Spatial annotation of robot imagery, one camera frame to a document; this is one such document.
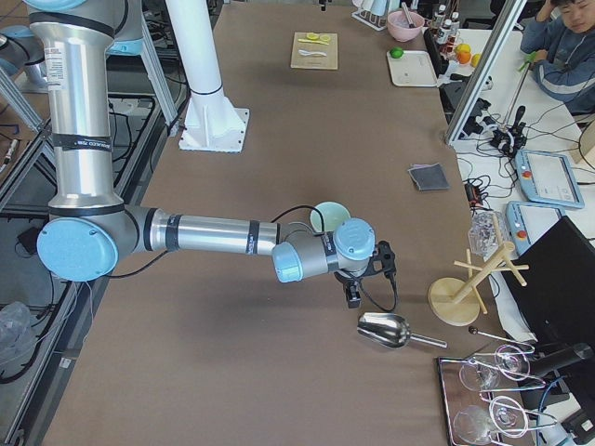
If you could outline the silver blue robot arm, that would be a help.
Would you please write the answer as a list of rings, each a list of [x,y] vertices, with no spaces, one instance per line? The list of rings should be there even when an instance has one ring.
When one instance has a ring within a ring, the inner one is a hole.
[[[295,224],[169,214],[126,204],[112,172],[106,58],[142,49],[138,1],[32,1],[33,33],[46,59],[57,193],[37,240],[57,276],[87,282],[137,252],[204,250],[270,256],[281,282],[333,273],[350,308],[377,253],[370,225],[350,218],[335,230]]]

